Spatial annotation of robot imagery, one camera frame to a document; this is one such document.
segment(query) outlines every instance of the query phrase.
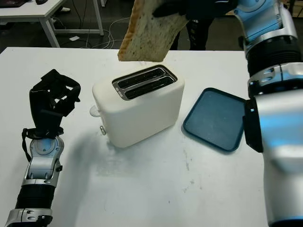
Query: blue tray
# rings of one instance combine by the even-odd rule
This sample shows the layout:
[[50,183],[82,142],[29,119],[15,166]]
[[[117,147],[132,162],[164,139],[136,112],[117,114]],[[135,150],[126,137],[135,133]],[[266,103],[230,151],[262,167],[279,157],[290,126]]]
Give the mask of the blue tray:
[[206,88],[184,120],[195,138],[224,151],[239,147],[243,134],[245,100],[215,88]]

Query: white desk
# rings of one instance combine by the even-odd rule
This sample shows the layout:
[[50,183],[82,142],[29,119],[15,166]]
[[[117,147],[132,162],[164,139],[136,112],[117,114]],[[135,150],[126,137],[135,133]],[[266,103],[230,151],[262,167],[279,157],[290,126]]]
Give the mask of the white desk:
[[62,33],[97,33],[104,35],[98,0],[93,0],[99,29],[55,29],[50,17],[66,0],[48,0],[37,5],[35,0],[18,8],[0,9],[0,22],[40,22],[52,47],[60,47],[55,34]]
[[7,48],[0,54],[0,222],[15,206],[27,166],[21,131],[33,126],[29,90],[57,69],[82,90],[81,102],[62,120],[63,171],[51,227],[266,227],[262,155],[244,138],[225,155],[181,132],[206,87],[248,98],[243,52],[170,52],[163,64],[186,82],[178,121],[126,149],[113,147],[101,135],[100,119],[89,114],[96,81],[145,64],[119,62],[116,55],[63,48]]

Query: bread slice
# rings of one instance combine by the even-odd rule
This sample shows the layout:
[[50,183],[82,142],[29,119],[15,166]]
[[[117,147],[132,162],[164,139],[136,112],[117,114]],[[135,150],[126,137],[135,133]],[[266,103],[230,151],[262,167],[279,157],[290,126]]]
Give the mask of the bread slice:
[[179,14],[155,18],[153,11],[165,0],[135,0],[120,61],[163,61],[187,19]]

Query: wire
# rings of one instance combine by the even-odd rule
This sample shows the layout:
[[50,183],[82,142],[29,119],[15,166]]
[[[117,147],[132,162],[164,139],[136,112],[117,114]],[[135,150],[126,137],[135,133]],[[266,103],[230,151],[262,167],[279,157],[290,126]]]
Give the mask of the wire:
[[119,22],[119,21],[122,21],[122,20],[129,19],[129,18],[130,18],[130,17],[126,17],[126,18],[123,18],[123,19],[119,19],[119,20],[114,21],[114,22],[109,26],[109,31],[107,31],[107,30],[104,29],[103,31],[108,32],[108,41],[107,41],[107,42],[104,42],[104,43],[101,43],[101,44],[97,44],[97,45],[93,46],[92,48],[95,48],[95,47],[98,47],[98,46],[107,44],[105,47],[102,48],[102,49],[106,49],[106,48],[110,45],[111,42],[114,44],[114,42],[123,41],[123,40],[120,40],[120,39],[114,40],[113,35],[112,35],[112,33],[111,33],[111,28],[112,28],[112,26],[113,26],[115,23],[117,23],[117,22]]
[[109,46],[109,44],[110,44],[110,41],[111,41],[111,38],[110,38],[110,31],[107,31],[107,30],[104,30],[104,31],[108,32],[108,42],[105,42],[105,43],[101,43],[101,44],[96,45],[96,46],[100,46],[100,45],[102,45],[102,44],[107,44],[105,47],[103,47],[103,49],[107,48],[107,47]]
[[79,21],[80,21],[79,29],[81,29],[82,20],[81,20],[80,14],[79,14],[79,12],[78,12],[78,10],[77,10],[77,7],[76,7],[76,5],[75,5],[74,0],[72,0],[72,5],[74,6],[74,8],[75,8],[75,10],[76,10],[76,13],[77,13],[77,15],[78,15],[78,18],[79,18]]
[[87,48],[87,43],[89,42],[89,34],[90,34],[90,29],[89,29],[89,33],[88,33],[88,35],[87,35],[85,48]]
[[84,24],[84,20],[85,20],[85,16],[86,16],[86,8],[87,8],[87,0],[85,0],[84,13],[83,13],[83,17],[82,17],[82,25],[81,25],[80,29],[83,28],[83,24]]
[[87,40],[68,41],[68,42],[65,42],[65,43],[61,44],[60,46],[64,46],[64,45],[66,45],[66,44],[70,44],[70,43],[74,43],[74,42],[85,42],[85,43],[87,42],[87,43],[90,45],[90,48],[92,47],[92,46],[91,46],[91,43],[88,42]]
[[97,46],[101,46],[103,44],[107,44],[107,43],[111,43],[111,42],[118,42],[118,41],[123,41],[123,39],[115,39],[115,40],[111,40],[111,41],[108,41],[108,42],[105,42],[105,43],[101,43],[101,44],[98,44],[98,45],[95,45],[95,46],[92,46],[91,48],[95,48]]
[[113,44],[111,45],[110,49],[112,49],[113,46],[114,46],[114,44],[115,44],[115,40],[114,40],[113,35],[112,35],[111,31],[110,31],[111,27],[112,27],[116,22],[119,22],[119,21],[122,21],[122,20],[126,20],[126,19],[130,19],[130,17],[126,17],[126,18],[123,18],[123,19],[120,19],[120,20],[116,20],[116,21],[114,21],[114,22],[109,26],[109,34],[110,34],[110,36],[111,36],[111,38],[112,38],[112,40],[113,40]]
[[52,18],[59,21],[59,23],[64,27],[64,29],[66,29],[66,26],[62,23],[62,21],[59,18],[57,17],[52,17]]

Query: desk leg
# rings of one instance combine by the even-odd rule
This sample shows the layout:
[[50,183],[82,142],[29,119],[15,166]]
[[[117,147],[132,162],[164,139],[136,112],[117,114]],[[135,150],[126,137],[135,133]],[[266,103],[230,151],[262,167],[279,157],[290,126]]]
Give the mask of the desk leg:
[[53,25],[51,25],[51,22],[45,18],[39,19],[41,26],[51,44],[52,47],[60,47],[58,40],[55,36],[55,33],[53,32]]
[[98,22],[100,35],[104,35],[98,0],[93,0],[93,2],[94,2],[94,7],[95,7],[96,18],[97,18],[97,22]]

